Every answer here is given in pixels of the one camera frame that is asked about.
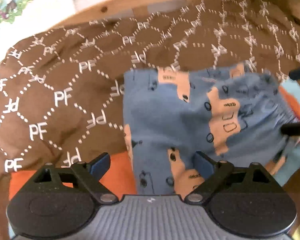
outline blue fabric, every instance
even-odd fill
[[[156,70],[125,73],[123,117],[125,132],[129,126],[131,133],[127,145],[131,144],[139,194],[174,193],[168,181],[173,177],[175,156],[180,156],[185,170],[194,168],[196,151],[215,161],[225,159],[248,167],[251,162],[267,164],[285,148],[287,138],[280,127],[296,119],[278,93],[277,81],[267,73],[250,73],[247,67],[243,75],[231,78],[235,68],[189,73],[190,94],[183,99],[178,97],[177,85],[159,82]],[[165,78],[178,79],[169,72]],[[228,110],[212,116],[218,109]],[[215,129],[214,121],[219,120],[223,127]],[[226,147],[216,144],[221,130],[236,130],[226,138]]]
[[[294,96],[294,98],[298,101],[300,104],[300,85],[297,81],[288,79],[287,81],[283,82],[281,86],[291,95]]]
[[[285,164],[273,177],[280,186],[283,186],[298,169],[300,169],[300,144],[289,153]]]

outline metal screw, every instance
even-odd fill
[[[113,194],[103,194],[100,197],[100,200],[105,203],[114,202],[116,199],[117,199],[117,197]]]
[[[203,199],[203,197],[200,194],[192,193],[187,197],[187,199],[190,202],[200,202]]]
[[[103,12],[103,13],[106,13],[108,11],[108,7],[103,6],[100,11]]]

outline peach patch print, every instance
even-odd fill
[[[178,98],[190,102],[189,72],[173,71],[170,69],[158,69],[158,82],[161,84],[175,84]]]
[[[210,102],[206,102],[204,106],[212,113],[212,118],[209,121],[210,133],[207,135],[207,141],[213,143],[216,154],[219,156],[228,151],[227,138],[239,133],[241,130],[238,122],[240,103],[234,98],[220,99],[219,91],[216,87],[212,87],[207,96]]]
[[[168,159],[173,180],[167,178],[167,183],[174,186],[176,194],[184,199],[190,192],[204,182],[204,178],[195,169],[186,170],[185,164],[180,158],[179,150],[170,148],[167,150]]]
[[[124,141],[126,142],[126,147],[128,151],[128,156],[131,162],[131,167],[133,170],[133,152],[132,152],[132,141],[131,141],[131,131],[130,126],[126,124],[123,128],[124,131]]]
[[[230,69],[229,74],[230,74],[230,78],[243,76],[245,74],[244,64],[239,63],[235,68]]]

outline black outline print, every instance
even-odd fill
[[[242,85],[241,87],[246,87],[246,91],[245,90],[236,90],[236,92],[237,93],[239,93],[239,94],[244,94],[244,95],[246,95],[247,97],[249,97],[249,87],[247,86],[247,85]]]
[[[207,111],[211,111],[212,109],[210,102],[205,102],[204,107],[206,108]]]
[[[170,153],[170,160],[172,160],[173,162],[177,161],[176,155],[174,153]]]
[[[163,80],[176,80],[176,77],[172,75],[163,75],[162,78]]]
[[[196,178],[200,178],[201,175],[200,174],[193,174],[193,175],[190,175],[188,178],[189,179],[196,179]]]
[[[141,187],[147,187],[147,185],[148,185],[147,180],[145,178],[141,178],[140,179],[140,186]]]
[[[232,125],[232,124],[234,124],[235,127],[234,127],[232,130],[227,131],[227,130],[226,130],[226,127],[229,126],[229,125]],[[229,133],[229,132],[232,132],[232,131],[235,130],[236,128],[237,128],[237,124],[234,123],[234,122],[228,123],[228,124],[224,124],[224,125],[223,125],[223,130],[225,130],[225,132],[228,132],[228,133]]]
[[[221,77],[221,71],[218,69],[210,69],[212,71],[212,73],[210,73],[209,69],[207,68],[207,73],[209,75],[209,77],[213,77],[214,79],[218,79]]]
[[[192,187],[192,189],[196,189],[197,187],[199,187],[201,184],[198,184],[198,185],[194,185],[193,187]]]
[[[134,148],[137,144],[142,144],[142,141],[138,141],[138,142],[136,142],[136,141],[134,141],[134,140],[131,140],[131,145],[132,145],[132,148]]]
[[[208,134],[207,134],[207,137],[206,137],[206,140],[207,140],[208,143],[212,143],[212,142],[214,141],[214,136],[213,136],[213,134],[212,134],[212,133],[208,133]]]
[[[235,102],[226,103],[223,106],[236,106],[237,104]]]
[[[222,86],[223,92],[227,95],[229,93],[229,87],[228,86]]]
[[[238,118],[240,117],[240,120],[242,120],[246,125],[244,128],[241,128],[240,131],[243,131],[249,127],[247,121],[244,118],[248,117],[250,115],[253,115],[252,104],[247,104],[247,105],[240,107],[240,109],[238,111]]]
[[[271,80],[271,76],[269,75],[264,75],[264,80],[266,81],[266,83],[270,83],[270,80]]]
[[[140,186],[142,188],[142,193],[144,193],[144,188],[146,188],[148,186],[148,182],[145,179],[146,175],[149,175],[150,183],[151,183],[151,187],[152,187],[152,194],[154,195],[154,188],[153,188],[153,181],[152,181],[151,173],[150,172],[145,172],[144,170],[142,170],[141,173],[139,174],[139,181],[140,181]],[[141,179],[144,179],[146,181],[146,186],[145,187],[143,187],[141,185]]]
[[[166,183],[168,184],[169,187],[174,186],[174,178],[173,177],[167,177],[166,178]]]
[[[229,120],[229,119],[232,119],[232,118],[233,118],[233,115],[234,115],[234,112],[232,112],[232,116],[229,117],[229,118],[224,118],[225,116],[223,115],[223,116],[222,116],[222,120]]]
[[[148,90],[154,91],[154,90],[157,89],[157,87],[158,87],[158,82],[157,81],[153,81],[152,82],[152,86],[149,85]]]
[[[186,103],[189,102],[189,98],[187,95],[182,95],[182,97],[183,97],[183,101],[185,101]]]

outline teal fabric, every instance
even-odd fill
[[[283,186],[289,178],[300,168],[300,144],[298,144],[287,156],[287,161],[274,175],[274,179]]]
[[[281,86],[289,94],[293,95],[300,104],[300,85],[297,81],[288,79],[283,82]],[[300,143],[288,153],[285,164],[274,175],[274,178],[281,186],[283,186],[298,169],[300,169]]]
[[[14,238],[16,236],[16,234],[13,232],[10,223],[8,224],[8,229],[9,229],[9,237],[10,237],[10,239]]]
[[[287,81],[283,82],[281,86],[291,95],[294,96],[294,98],[298,101],[300,104],[300,85],[297,81],[288,79]]]

